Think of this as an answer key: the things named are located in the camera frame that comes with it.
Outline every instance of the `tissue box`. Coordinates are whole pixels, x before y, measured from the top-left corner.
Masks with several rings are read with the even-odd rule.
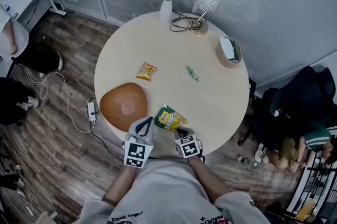
[[[240,46],[231,38],[220,37],[215,52],[220,63],[228,68],[234,68],[242,60]]]

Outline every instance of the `wooden floor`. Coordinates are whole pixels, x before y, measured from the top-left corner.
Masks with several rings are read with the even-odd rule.
[[[48,14],[38,30],[31,36],[39,47],[60,52],[65,60],[62,70],[71,99],[72,116],[82,130],[89,130],[86,104],[95,97],[95,65],[108,38],[116,31],[89,20],[79,14],[61,17]],[[38,73],[32,78],[40,81]],[[16,66],[12,78],[35,90],[39,87],[27,79],[26,70]],[[49,211],[57,211],[64,222],[71,223],[80,214],[84,200],[101,198],[120,171],[122,164],[111,156],[101,141],[88,133],[77,131],[67,113],[67,95],[62,77],[52,74],[46,84],[48,96],[38,108],[30,109],[23,126],[1,127],[4,143],[12,157],[7,163],[20,164],[24,170],[24,192],[21,199],[14,191],[1,189],[6,206],[21,223],[33,223],[26,206],[31,206],[32,194]],[[264,209],[275,200],[285,205],[296,187],[300,172],[279,172],[270,164],[251,165],[237,163],[238,156],[253,162],[257,147],[249,139],[243,147],[236,142],[247,130],[245,121],[233,137],[215,152],[207,155],[206,164],[233,190],[248,192],[255,204]],[[103,137],[109,150],[122,157],[121,141],[98,117],[94,132]],[[43,208],[33,200],[33,213],[38,216]]]

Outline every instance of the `desk leg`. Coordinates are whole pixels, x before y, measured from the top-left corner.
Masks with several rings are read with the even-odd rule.
[[[53,2],[53,0],[48,0],[48,1],[49,1],[49,3],[52,6],[51,8],[49,8],[49,11],[52,11],[52,12],[57,13],[59,15],[65,16],[66,12],[57,9],[56,6],[55,6],[55,4],[54,4],[54,2]]]

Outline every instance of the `black cable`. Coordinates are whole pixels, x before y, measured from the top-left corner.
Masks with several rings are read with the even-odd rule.
[[[105,147],[106,151],[107,151],[110,155],[114,156],[114,157],[115,157],[116,159],[118,159],[120,162],[122,162],[122,163],[124,162],[124,161],[123,161],[121,158],[119,158],[117,155],[115,155],[115,154],[113,154],[113,153],[111,153],[111,152],[109,151],[109,149],[107,148],[107,146],[106,146],[104,140],[103,140],[101,137],[95,135],[95,134],[93,133],[92,130],[91,130],[90,132],[91,132],[91,134],[92,134],[93,136],[95,136],[96,138],[98,138],[98,139],[102,142],[102,144],[103,144],[103,146]]]
[[[35,14],[35,11],[36,11],[36,9],[37,9],[37,6],[38,6],[38,2],[39,2],[40,0],[37,0],[37,3],[36,3],[36,6],[35,6],[35,9],[34,9],[34,11],[33,11],[33,14],[32,14],[32,16],[30,17],[30,19],[28,20],[28,22],[26,23],[26,25],[25,25],[25,27],[28,25],[28,23],[32,20],[32,18],[33,18],[33,16],[34,16],[34,14]]]
[[[170,25],[170,31],[172,32],[184,32],[186,30],[198,30],[198,29],[201,29],[202,28],[202,19],[205,20],[205,22],[207,22],[207,19],[206,18],[202,18],[200,21],[199,21],[199,24],[198,26],[195,26],[195,27],[192,27],[192,26],[179,26],[176,24],[176,22],[180,21],[180,20],[188,20],[189,21],[189,24],[192,25],[194,23],[194,21],[196,22],[200,17],[201,15],[200,14],[197,14],[197,13],[193,13],[193,12],[176,12],[179,14],[179,17],[175,18],[172,20],[171,22],[171,25]]]
[[[120,162],[124,162],[124,161],[123,161],[121,158],[119,158],[117,155],[115,155],[115,154],[113,154],[113,153],[111,153],[111,152],[109,151],[109,149],[107,148],[107,146],[106,146],[104,140],[103,140],[101,137],[99,137],[98,135],[96,135],[96,134],[93,133],[93,129],[91,128],[91,121],[90,121],[90,120],[89,120],[89,127],[90,127],[90,133],[91,133],[93,136],[95,136],[96,138],[98,138],[98,139],[102,142],[102,144],[103,144],[103,146],[105,147],[106,151],[107,151],[110,155],[112,155],[112,156],[114,156],[116,159],[118,159]]]

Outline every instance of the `vase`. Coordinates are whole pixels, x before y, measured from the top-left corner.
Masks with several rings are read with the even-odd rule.
[[[169,23],[172,15],[172,0],[166,1],[164,0],[162,3],[162,7],[160,8],[160,21],[166,25]]]

